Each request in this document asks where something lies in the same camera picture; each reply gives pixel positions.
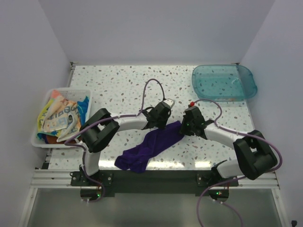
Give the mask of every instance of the blue plastic tray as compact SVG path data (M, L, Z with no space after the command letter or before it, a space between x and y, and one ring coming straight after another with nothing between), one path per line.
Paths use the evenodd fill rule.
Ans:
M249 69L241 65L200 65L192 75L199 98L215 101L240 101L252 98L257 86Z

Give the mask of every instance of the blue cloth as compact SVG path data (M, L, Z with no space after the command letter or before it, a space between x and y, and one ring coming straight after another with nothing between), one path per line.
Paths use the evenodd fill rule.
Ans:
M123 155L117 157L115 166L122 170L130 169L136 173L143 173L150 158L157 156L184 137L179 133L180 129L181 123L174 122L166 125L165 129L156 129L147 133L140 145L123 151Z
M87 109L89 108L89 98L86 96L83 102L77 102L77 108L80 116L80 123L84 125Z

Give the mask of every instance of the speckled countertop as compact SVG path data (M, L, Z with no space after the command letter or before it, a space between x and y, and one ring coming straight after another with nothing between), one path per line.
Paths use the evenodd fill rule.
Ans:
M187 105L197 100L192 88L191 74L194 66L76 66L71 87L87 87L93 91L90 114L106 108L113 113L137 113L145 82L158 79L165 90L166 98L176 101L169 123L182 121ZM152 81L146 92L145 106L155 106L162 99L159 85ZM219 124L239 131L253 130L249 110L245 101L220 103L223 115ZM198 104L205 119L219 114L211 103ZM109 146L101 152L100 169L117 169L114 162L123 150L130 149L143 141L149 130L122 131L117 133ZM82 151L76 149L54 149L49 169L78 169ZM152 158L148 170L207 170L226 159L236 158L235 152L224 145L199 137L185 136L175 146Z

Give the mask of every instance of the purple towel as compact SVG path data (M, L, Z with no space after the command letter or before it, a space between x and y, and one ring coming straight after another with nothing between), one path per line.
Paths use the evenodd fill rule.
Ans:
M143 173L150 158L157 156L184 137L179 133L180 128L181 123L174 122L166 125L165 129L150 131L140 145L123 151L123 155L117 157L115 166L123 170L130 169L136 173Z

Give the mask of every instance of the white basket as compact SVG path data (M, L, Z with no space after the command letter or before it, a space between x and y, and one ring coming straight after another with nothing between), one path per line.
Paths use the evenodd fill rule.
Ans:
M51 93L54 89L49 90L43 100L43 105L41 106L40 110L43 109L43 107L48 103L50 100ZM85 96L89 98L89 106L86 113L85 121L89 119L89 112L91 107L91 101L92 101L92 91L89 89L76 89L71 87L62 87L62 88L56 88L55 90L59 91L63 97L72 100L72 101L83 101L85 99ZM68 146L65 146L64 144L46 144L43 140L39 139L37 137L37 126L35 125L35 129L33 132L33 135L31 137L31 143L34 147L39 148L69 148Z

